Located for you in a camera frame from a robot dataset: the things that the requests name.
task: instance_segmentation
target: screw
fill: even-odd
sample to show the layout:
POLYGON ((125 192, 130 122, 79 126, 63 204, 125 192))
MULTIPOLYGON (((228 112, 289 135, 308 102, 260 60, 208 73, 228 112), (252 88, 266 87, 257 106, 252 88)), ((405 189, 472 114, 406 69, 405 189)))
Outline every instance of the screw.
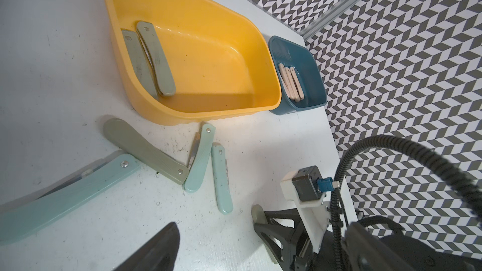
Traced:
POLYGON ((425 263, 429 265, 430 267, 435 266, 435 260, 431 258, 430 256, 425 257, 425 263))

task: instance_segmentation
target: black cable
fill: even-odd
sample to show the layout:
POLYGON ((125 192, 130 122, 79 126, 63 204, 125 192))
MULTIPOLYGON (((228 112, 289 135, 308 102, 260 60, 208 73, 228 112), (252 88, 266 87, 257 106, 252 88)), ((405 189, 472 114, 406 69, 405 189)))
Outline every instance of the black cable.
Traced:
POLYGON ((338 194, 338 199, 340 200, 340 206, 341 206, 341 209, 343 211, 343 216, 345 217, 345 226, 348 228, 348 225, 350 225, 348 223, 348 217, 346 216, 346 210, 345 210, 345 204, 343 204, 343 199, 341 197, 341 188, 337 188, 335 189, 335 192, 338 194))
POLYGON ((372 216, 358 220, 358 223, 363 227, 373 226, 377 224, 387 224, 389 229, 396 235, 404 235, 405 228, 392 219, 383 216, 372 216))
MULTIPOLYGON (((460 169, 448 160, 431 149, 405 138, 389 135, 376 135, 355 142, 345 154, 343 154, 333 180, 340 182, 341 186, 343 179, 345 178, 346 170, 355 156, 366 149, 376 147, 388 148, 405 154, 430 169, 462 198, 467 206, 472 209, 472 212, 478 217, 479 221, 482 220, 482 192, 479 188, 474 185, 460 169)), ((337 208, 338 195, 333 192, 331 194, 330 213, 331 224, 333 225, 334 259, 337 271, 345 271, 345 266, 342 260, 341 228, 339 226, 340 213, 337 211, 337 208)))

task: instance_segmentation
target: knife blade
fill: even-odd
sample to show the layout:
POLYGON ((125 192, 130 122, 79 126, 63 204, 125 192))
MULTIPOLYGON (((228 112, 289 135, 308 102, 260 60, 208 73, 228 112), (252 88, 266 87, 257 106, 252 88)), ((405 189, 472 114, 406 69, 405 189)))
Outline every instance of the knife blade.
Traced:
POLYGON ((181 185, 188 176, 188 169, 177 160, 154 147, 131 125, 119 118, 111 118, 104 124, 104 136, 129 154, 150 166, 154 171, 181 185))
POLYGON ((194 141, 192 142, 191 152, 189 153, 188 169, 191 169, 192 163, 194 162, 194 158, 198 153, 200 140, 201 140, 201 134, 199 134, 199 132, 196 132, 196 135, 194 136, 194 141))

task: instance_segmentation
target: table surface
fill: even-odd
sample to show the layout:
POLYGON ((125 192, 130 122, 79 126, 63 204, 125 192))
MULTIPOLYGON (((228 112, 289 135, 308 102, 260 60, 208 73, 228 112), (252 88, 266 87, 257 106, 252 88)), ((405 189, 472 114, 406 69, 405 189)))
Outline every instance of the table surface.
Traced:
MULTIPOLYGON (((303 38, 247 0, 215 0, 249 18, 266 39, 303 38)), ((124 93, 104 0, 0 0, 0 204, 46 189, 118 147, 102 133, 112 116, 187 163, 198 123, 165 127, 140 117, 124 93)), ((167 223, 181 232, 176 270, 280 270, 253 230, 251 207, 293 208, 280 180, 339 162, 324 108, 269 111, 210 122, 226 147, 234 211, 216 206, 211 162, 194 194, 142 164, 139 171, 54 224, 0 247, 2 270, 109 270, 167 223)), ((349 191, 343 198, 356 220, 349 191)))

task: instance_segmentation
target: sage green knife handle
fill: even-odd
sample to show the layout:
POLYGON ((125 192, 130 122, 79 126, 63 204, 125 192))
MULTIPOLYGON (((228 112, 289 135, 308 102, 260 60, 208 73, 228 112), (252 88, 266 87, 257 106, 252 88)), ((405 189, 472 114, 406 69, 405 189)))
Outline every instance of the sage green knife handle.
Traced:
POLYGON ((17 242, 38 232, 138 169, 139 162, 132 155, 122 154, 79 181, 0 214, 0 244, 17 242))
POLYGON ((157 85, 163 96, 173 96, 176 85, 172 77, 171 68, 167 63, 166 55, 162 50, 156 29, 152 23, 139 21, 136 25, 137 32, 141 35, 151 57, 152 67, 156 74, 157 85))
POLYGON ((142 48, 137 33, 128 30, 122 30, 124 36, 124 43, 127 48, 127 53, 131 59, 132 68, 136 73, 137 79, 142 87, 154 98, 158 99, 156 86, 154 85, 154 78, 149 70, 146 54, 142 48))
POLYGON ((216 191, 216 202, 222 214, 229 214, 233 211, 233 200, 229 192, 229 179, 227 177, 226 149, 219 143, 213 143, 211 148, 211 159, 213 160, 214 188, 216 191))
POLYGON ((187 167, 154 147, 122 119, 112 118, 106 121, 104 135, 112 143, 177 184, 182 184, 188 176, 187 167))
POLYGON ((208 123, 205 123, 201 128, 198 152, 189 170, 189 176, 183 184, 183 188, 187 192, 196 192, 201 187, 206 167, 208 166, 215 132, 216 128, 208 123))

